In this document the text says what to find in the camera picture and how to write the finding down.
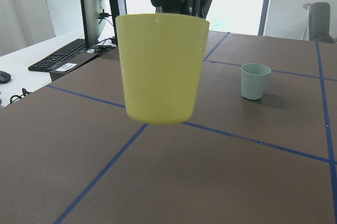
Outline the grey office chair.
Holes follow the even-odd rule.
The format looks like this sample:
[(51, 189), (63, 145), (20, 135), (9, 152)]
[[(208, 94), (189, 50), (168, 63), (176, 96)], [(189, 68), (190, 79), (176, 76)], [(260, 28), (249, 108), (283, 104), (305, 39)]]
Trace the grey office chair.
[(336, 43), (336, 38), (330, 35), (330, 4), (328, 2), (305, 3), (302, 7), (307, 10), (307, 19), (301, 39)]

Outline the black computer mouse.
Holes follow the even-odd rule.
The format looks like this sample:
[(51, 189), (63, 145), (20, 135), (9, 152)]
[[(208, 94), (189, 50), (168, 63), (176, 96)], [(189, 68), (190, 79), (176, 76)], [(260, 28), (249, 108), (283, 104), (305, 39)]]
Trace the black computer mouse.
[(11, 80), (12, 76), (11, 74), (4, 72), (4, 71), (0, 71), (0, 84), (6, 84)]

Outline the black keyboard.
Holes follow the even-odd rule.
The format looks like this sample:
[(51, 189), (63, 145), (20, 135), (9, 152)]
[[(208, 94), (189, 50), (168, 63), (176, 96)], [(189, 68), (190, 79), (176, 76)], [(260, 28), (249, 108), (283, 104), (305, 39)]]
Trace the black keyboard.
[(84, 57), (85, 63), (99, 57), (97, 53), (88, 53), (88, 50), (85, 39), (78, 38), (29, 66), (28, 70), (32, 72), (49, 73), (53, 70), (57, 70), (66, 63), (81, 61), (82, 56)]

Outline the green plastic cup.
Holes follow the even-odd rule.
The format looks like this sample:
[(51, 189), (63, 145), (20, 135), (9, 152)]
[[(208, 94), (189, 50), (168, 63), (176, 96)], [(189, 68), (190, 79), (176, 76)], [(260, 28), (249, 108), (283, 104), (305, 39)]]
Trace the green plastic cup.
[(261, 99), (271, 74), (271, 68), (248, 63), (241, 66), (241, 95), (249, 100)]

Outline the yellow plastic cup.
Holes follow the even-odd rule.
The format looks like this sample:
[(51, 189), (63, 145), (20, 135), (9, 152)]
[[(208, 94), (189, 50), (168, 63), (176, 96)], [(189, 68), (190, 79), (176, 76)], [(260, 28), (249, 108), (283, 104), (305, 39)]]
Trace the yellow plastic cup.
[(147, 124), (191, 118), (209, 23), (182, 14), (133, 14), (116, 19), (126, 112)]

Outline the brown paper table mat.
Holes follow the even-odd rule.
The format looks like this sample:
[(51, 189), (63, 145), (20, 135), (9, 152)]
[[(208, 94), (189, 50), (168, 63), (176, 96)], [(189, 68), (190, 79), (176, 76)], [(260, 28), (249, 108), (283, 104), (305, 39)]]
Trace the brown paper table mat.
[(1, 57), (1, 223), (336, 223), (335, 45), (211, 32), (193, 117), (159, 126), (127, 117), (116, 50), (28, 71), (75, 37)]

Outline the computer monitor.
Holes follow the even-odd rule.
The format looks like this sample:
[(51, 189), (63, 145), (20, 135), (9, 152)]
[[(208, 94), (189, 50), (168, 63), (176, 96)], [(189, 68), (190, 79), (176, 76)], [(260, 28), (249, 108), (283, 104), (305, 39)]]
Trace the computer monitor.
[(116, 18), (121, 14), (118, 0), (80, 0), (84, 39), (87, 48), (98, 44), (105, 22), (111, 18), (114, 35), (112, 44), (117, 45), (117, 25)]

